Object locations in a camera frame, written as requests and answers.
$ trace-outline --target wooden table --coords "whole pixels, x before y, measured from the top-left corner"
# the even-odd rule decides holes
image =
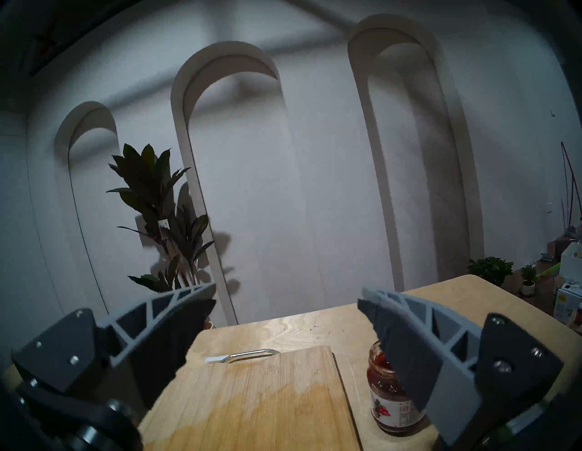
[[[570,383],[582,362],[582,337],[546,313],[476,276],[466,275],[408,293],[450,307],[479,326],[489,312],[501,313],[535,336],[565,362],[546,399]],[[428,425],[410,437],[397,438],[383,433],[372,418],[365,372],[368,351],[376,340],[367,318],[355,304],[350,304],[203,331],[188,351],[186,365],[199,367],[209,356],[263,348],[285,352],[329,345],[336,357],[364,450],[430,450],[437,437],[434,426]],[[140,425],[142,434],[151,423],[146,416]]]

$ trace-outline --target glass jar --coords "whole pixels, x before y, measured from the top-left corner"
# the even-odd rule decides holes
[[[396,373],[386,361],[380,342],[370,348],[368,359],[368,384],[372,397],[372,416],[384,432],[403,435],[410,432],[423,419],[404,389],[400,386]]]

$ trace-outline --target small potted plant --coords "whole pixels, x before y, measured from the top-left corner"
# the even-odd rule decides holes
[[[513,274],[513,262],[496,257],[487,257],[480,260],[469,260],[467,267],[469,274],[479,276],[493,285],[501,286],[506,276]]]
[[[521,269],[521,293],[524,296],[533,296],[535,293],[535,266],[526,265]]]

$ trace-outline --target bamboo cutting board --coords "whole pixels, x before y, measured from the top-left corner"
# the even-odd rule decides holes
[[[329,346],[182,367],[140,425],[144,450],[359,450]]]

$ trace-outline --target arch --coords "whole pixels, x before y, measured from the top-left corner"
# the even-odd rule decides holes
[[[84,102],[73,108],[61,123],[54,141],[55,183],[61,205],[66,244],[74,261],[74,268],[70,271],[75,271],[75,274],[70,274],[69,278],[75,278],[79,282],[83,290],[79,296],[84,297],[85,305],[93,310],[96,318],[108,314],[108,310],[93,272],[77,215],[69,171],[69,150],[73,138],[79,136],[76,131],[83,118],[99,109],[106,109],[106,107],[93,101]]]
[[[210,45],[194,54],[178,71],[172,86],[171,104],[184,167],[196,168],[188,132],[188,122],[196,102],[210,85],[239,72],[258,72],[279,80],[273,61],[262,50],[245,42],[219,42]],[[197,172],[188,171],[186,177],[196,214],[206,213]],[[205,231],[204,239],[212,239],[210,226]],[[226,322],[236,324],[238,320],[215,246],[207,250],[207,256]]]
[[[366,34],[382,34],[377,39],[370,40],[366,45],[358,44],[364,41]],[[386,236],[392,261],[392,272],[395,288],[404,289],[404,274],[400,255],[399,239],[396,234],[396,223],[392,199],[389,194],[387,175],[380,168],[385,167],[380,146],[378,125],[374,116],[370,94],[368,92],[368,74],[371,65],[381,52],[395,44],[420,45],[429,54],[435,66],[438,80],[452,129],[454,144],[459,160],[464,203],[469,233],[469,255],[471,258],[481,258],[484,253],[483,226],[481,213],[481,198],[477,184],[473,149],[469,138],[469,130],[460,102],[459,93],[455,87],[452,75],[446,64],[446,59],[436,38],[416,22],[390,14],[370,16],[354,27],[349,35],[348,56],[360,94],[366,127],[372,147],[372,155],[381,190],[382,210],[386,223]],[[362,70],[358,64],[369,64]]]

